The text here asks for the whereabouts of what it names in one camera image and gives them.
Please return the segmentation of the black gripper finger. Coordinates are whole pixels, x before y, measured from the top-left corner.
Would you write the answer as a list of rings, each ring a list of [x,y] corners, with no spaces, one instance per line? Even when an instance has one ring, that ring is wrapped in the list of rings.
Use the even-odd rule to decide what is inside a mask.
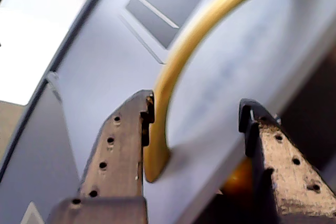
[[[154,94],[140,90],[103,122],[85,166],[79,195],[88,198],[141,197],[143,148],[154,122]]]
[[[241,99],[238,130],[251,159],[256,217],[335,216],[335,193],[259,102]]]

